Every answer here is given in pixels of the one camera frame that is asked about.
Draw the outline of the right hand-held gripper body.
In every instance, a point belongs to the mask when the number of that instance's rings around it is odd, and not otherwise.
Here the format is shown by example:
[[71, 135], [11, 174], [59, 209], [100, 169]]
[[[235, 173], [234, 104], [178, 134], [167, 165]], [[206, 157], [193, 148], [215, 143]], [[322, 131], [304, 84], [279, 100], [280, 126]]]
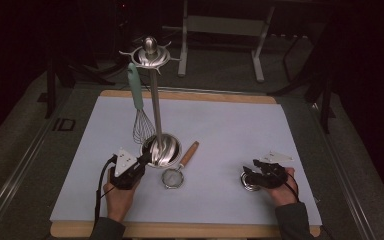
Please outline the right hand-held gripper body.
[[264, 188], [277, 188], [287, 182], [288, 175], [282, 163], [292, 161], [292, 157], [270, 151], [257, 160], [267, 163], [268, 166], [263, 169], [255, 166], [260, 172], [254, 171], [254, 174], [249, 175], [246, 179], [248, 183]]

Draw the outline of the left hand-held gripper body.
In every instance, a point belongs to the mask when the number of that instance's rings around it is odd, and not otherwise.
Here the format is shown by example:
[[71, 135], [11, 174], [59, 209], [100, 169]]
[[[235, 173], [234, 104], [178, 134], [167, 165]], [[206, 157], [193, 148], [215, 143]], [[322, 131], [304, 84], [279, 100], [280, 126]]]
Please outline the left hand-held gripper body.
[[145, 173], [146, 160], [120, 148], [115, 166], [110, 169], [110, 183], [120, 190], [131, 190]]

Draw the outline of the steel utensil stand with hooks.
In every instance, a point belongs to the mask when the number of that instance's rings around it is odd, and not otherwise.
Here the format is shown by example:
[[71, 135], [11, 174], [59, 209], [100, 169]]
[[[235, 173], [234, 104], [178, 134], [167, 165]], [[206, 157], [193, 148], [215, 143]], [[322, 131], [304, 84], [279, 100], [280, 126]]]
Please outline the steel utensil stand with hooks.
[[153, 167], [165, 168], [174, 164], [181, 155], [180, 141], [169, 133], [164, 133], [162, 130], [161, 110], [159, 103], [158, 77], [160, 68], [171, 60], [170, 52], [167, 50], [167, 45], [159, 45], [157, 40], [148, 36], [142, 41], [142, 46], [134, 51], [127, 53], [120, 51], [121, 55], [126, 55], [131, 58], [131, 62], [139, 68], [146, 69], [149, 72], [151, 103], [154, 114], [155, 134], [146, 140], [141, 145], [141, 152], [150, 152], [152, 154]]

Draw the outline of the steel whisk with green handle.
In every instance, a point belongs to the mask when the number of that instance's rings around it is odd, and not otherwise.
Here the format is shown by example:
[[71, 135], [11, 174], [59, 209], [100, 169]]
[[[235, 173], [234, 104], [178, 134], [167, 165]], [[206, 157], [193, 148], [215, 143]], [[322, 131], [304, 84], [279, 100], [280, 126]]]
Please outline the steel whisk with green handle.
[[132, 130], [133, 140], [137, 144], [143, 144], [155, 134], [155, 128], [144, 111], [142, 85], [136, 65], [130, 63], [127, 69], [128, 83], [136, 109], [136, 116]]

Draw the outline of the person's right hand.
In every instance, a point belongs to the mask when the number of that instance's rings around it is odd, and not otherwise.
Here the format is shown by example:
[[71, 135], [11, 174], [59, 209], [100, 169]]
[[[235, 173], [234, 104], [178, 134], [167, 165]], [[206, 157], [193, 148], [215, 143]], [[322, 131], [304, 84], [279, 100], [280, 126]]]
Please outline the person's right hand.
[[294, 204], [299, 201], [298, 185], [294, 179], [295, 170], [287, 167], [285, 171], [288, 175], [287, 182], [278, 188], [267, 190], [276, 207]]

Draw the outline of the white table mat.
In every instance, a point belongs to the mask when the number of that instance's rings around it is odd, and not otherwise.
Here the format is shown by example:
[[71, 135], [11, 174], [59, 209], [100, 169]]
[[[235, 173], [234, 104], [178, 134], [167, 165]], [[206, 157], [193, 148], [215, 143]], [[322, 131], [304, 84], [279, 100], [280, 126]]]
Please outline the white table mat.
[[[162, 128], [184, 149], [199, 147], [183, 170], [184, 182], [168, 189], [162, 171], [149, 167], [136, 190], [127, 221], [143, 223], [262, 224], [276, 222], [273, 202], [263, 190], [250, 192], [240, 181], [245, 167], [270, 152], [288, 156], [309, 222], [321, 217], [279, 104], [188, 100], [160, 102]], [[119, 149], [138, 155], [132, 139], [136, 110], [128, 97], [99, 97], [51, 214], [51, 221], [90, 221], [95, 191], [106, 161]]]

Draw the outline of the dark metal stand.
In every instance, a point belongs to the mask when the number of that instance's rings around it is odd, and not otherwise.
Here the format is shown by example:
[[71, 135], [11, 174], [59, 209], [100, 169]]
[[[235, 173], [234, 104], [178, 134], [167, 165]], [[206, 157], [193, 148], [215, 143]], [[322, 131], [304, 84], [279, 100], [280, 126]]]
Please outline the dark metal stand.
[[332, 96], [333, 72], [330, 68], [335, 44], [330, 37], [321, 35], [314, 45], [301, 71], [292, 82], [278, 90], [269, 92], [269, 96], [282, 96], [308, 85], [304, 93], [307, 103], [315, 104], [321, 100], [320, 124], [325, 133], [329, 134], [330, 103]]
[[47, 53], [47, 92], [44, 94], [44, 99], [47, 103], [47, 112], [45, 117], [50, 118], [56, 110], [56, 79], [59, 79], [63, 85], [73, 87], [75, 84], [72, 71], [75, 70], [93, 82], [101, 85], [114, 85], [103, 78], [104, 75], [115, 73], [123, 68], [122, 64], [116, 64], [104, 70], [92, 70], [83, 64], [56, 52], [49, 51]]

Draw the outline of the grey metal frame stand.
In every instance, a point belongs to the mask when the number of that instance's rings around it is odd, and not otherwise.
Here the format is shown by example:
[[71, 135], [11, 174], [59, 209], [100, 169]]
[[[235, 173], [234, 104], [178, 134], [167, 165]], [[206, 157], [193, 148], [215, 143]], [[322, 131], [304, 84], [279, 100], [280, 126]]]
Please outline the grey metal frame stand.
[[258, 44], [251, 51], [251, 60], [253, 64], [255, 79], [262, 83], [265, 81], [263, 74], [260, 55], [263, 45], [268, 36], [268, 30], [276, 7], [269, 5], [265, 18], [263, 20], [250, 20], [238, 18], [224, 18], [213, 16], [190, 15], [188, 13], [188, 0], [182, 1], [182, 25], [179, 27], [181, 31], [181, 49], [180, 60], [178, 64], [177, 74], [184, 77], [187, 71], [188, 61], [188, 33], [212, 33], [225, 35], [238, 35], [257, 37]]

